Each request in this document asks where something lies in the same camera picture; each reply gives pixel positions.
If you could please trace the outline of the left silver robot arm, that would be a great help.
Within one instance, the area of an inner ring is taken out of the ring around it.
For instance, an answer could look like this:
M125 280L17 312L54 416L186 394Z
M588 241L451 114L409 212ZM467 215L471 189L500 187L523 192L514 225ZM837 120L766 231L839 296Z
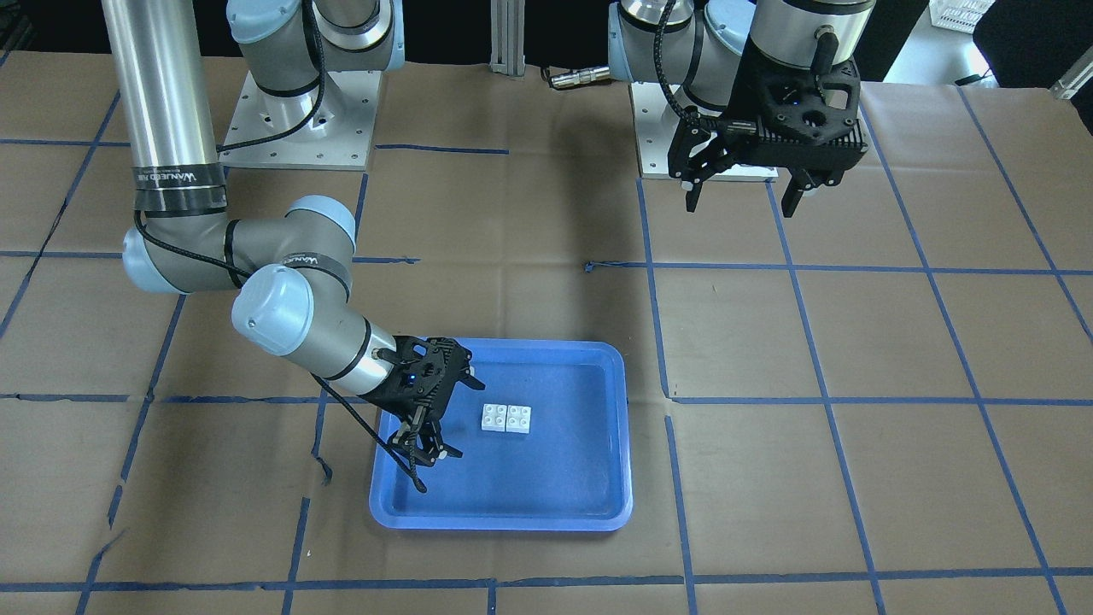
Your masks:
M870 147L854 51L872 1L618 1L608 70L631 85L640 174L687 211L716 179L788 172L781 214Z

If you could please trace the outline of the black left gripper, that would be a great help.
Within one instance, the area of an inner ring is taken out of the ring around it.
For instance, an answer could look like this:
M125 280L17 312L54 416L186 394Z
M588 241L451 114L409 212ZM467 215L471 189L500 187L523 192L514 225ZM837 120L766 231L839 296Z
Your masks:
M859 118L862 76L850 57L812 70L781 66L745 44L733 93L718 117L687 109L669 147L669 175L683 180L686 211L698 210L706 180L734 164L781 167L789 182L781 194L781 217L791 218L815 185L836 185L843 172L869 150Z

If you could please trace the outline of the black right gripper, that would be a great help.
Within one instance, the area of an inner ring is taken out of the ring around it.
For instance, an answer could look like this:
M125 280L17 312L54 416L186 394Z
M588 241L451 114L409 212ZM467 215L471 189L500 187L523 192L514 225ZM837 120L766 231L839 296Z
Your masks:
M472 352L453 338L395 336L393 348L378 348L372 357L390 363L393 370L360 397L401 419L388 436L401 464L432 468L438 460L462 458L462 451L442 440L440 417L456 385L487 388L470 366Z

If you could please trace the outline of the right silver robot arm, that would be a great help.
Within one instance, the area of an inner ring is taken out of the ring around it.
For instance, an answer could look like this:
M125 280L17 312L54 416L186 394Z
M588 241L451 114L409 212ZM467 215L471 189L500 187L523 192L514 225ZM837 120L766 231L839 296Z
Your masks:
M243 338L312 372L337 401L356 395L400 421L383 451L414 472L460 458L440 418L458 385L483 390L471 353L453 338L393 336L350 305L354 215L324 196L298 198L280 218L230 218L230 196L208 107L190 1L105 1L114 66L132 141L134 211L122 265L137 287L190 295L237 289L231 323ZM395 1L231 1L231 37L270 98L304 103L277 118L258 147L312 130L330 110L329 70L398 66Z

